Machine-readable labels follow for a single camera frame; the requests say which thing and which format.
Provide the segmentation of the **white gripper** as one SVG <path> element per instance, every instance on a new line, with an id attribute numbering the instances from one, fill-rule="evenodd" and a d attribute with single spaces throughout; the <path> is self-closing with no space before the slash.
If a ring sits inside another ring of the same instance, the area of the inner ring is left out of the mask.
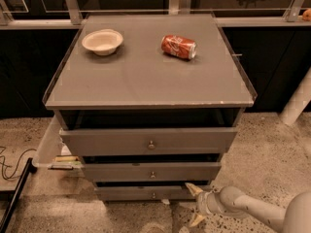
<path id="1" fill-rule="evenodd" d="M 194 214 L 190 220 L 189 227 L 195 227 L 202 222 L 206 216 L 217 211 L 216 197 L 213 192 L 206 192 L 193 183 L 186 183 L 186 187 L 193 197 L 196 197 L 198 214 Z"/>

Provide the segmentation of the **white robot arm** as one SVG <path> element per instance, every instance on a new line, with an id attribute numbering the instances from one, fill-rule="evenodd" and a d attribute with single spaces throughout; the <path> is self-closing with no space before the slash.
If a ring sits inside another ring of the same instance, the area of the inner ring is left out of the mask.
<path id="1" fill-rule="evenodd" d="M 298 194 L 284 209 L 248 196 L 235 186 L 223 187 L 220 192 L 205 191 L 193 183 L 186 183 L 186 187 L 196 201 L 191 227 L 217 214 L 252 216 L 276 233 L 311 233 L 311 192 Z"/>

